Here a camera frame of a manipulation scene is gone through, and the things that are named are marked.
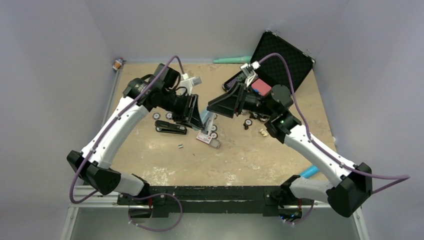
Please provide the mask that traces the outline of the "light blue stapler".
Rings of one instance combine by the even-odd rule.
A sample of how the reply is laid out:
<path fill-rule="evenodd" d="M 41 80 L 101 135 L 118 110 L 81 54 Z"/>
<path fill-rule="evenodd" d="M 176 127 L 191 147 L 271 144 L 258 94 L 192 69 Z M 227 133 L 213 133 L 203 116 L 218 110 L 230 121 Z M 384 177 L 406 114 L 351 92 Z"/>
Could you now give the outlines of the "light blue stapler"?
<path fill-rule="evenodd" d="M 208 111 L 207 109 L 203 110 L 200 114 L 201 121 L 204 125 L 204 128 L 201 130 L 203 134 L 209 135 L 212 131 L 212 126 L 217 115 L 213 112 Z"/>

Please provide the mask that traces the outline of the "black stapler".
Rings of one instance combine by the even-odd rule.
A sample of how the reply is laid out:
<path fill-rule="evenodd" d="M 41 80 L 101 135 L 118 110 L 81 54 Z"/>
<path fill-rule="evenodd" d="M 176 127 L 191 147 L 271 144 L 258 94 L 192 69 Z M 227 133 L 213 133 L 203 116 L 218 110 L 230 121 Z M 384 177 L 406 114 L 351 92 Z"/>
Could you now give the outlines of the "black stapler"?
<path fill-rule="evenodd" d="M 154 123 L 155 130 L 158 133 L 186 135 L 187 128 L 183 125 L 170 123 L 168 121 L 156 120 Z"/>

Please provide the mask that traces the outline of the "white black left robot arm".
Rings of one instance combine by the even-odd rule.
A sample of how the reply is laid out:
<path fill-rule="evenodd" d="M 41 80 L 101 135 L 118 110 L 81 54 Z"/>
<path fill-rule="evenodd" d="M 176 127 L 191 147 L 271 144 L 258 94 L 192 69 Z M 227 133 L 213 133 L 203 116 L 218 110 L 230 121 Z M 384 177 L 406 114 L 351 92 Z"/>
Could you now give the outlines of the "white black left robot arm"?
<path fill-rule="evenodd" d="M 99 133 L 82 150 L 67 155 L 77 177 L 103 195 L 120 192 L 138 205 L 146 203 L 147 182 L 135 174 L 113 170 L 115 155 L 133 128 L 154 108 L 171 112 L 172 120 L 179 125 L 203 130 L 198 95 L 191 92 L 201 82 L 199 77 L 181 74 L 162 63 L 153 74 L 131 80 Z"/>

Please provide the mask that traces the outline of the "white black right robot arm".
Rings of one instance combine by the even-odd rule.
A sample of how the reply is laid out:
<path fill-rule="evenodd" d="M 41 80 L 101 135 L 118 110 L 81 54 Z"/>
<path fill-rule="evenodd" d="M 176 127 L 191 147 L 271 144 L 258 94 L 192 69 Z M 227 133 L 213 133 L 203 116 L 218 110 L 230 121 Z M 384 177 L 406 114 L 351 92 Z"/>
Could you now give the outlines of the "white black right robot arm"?
<path fill-rule="evenodd" d="M 269 135 L 297 151 L 327 178 L 312 180 L 294 175 L 281 185 L 282 200 L 288 204 L 298 199 L 324 202 L 348 218 L 372 195 L 373 181 L 369 176 L 372 169 L 364 162 L 357 165 L 323 146 L 289 111 L 293 103 L 290 90 L 284 85 L 275 85 L 268 95 L 261 96 L 238 83 L 209 101 L 206 109 L 228 118 L 243 110 L 268 116 L 264 125 Z"/>

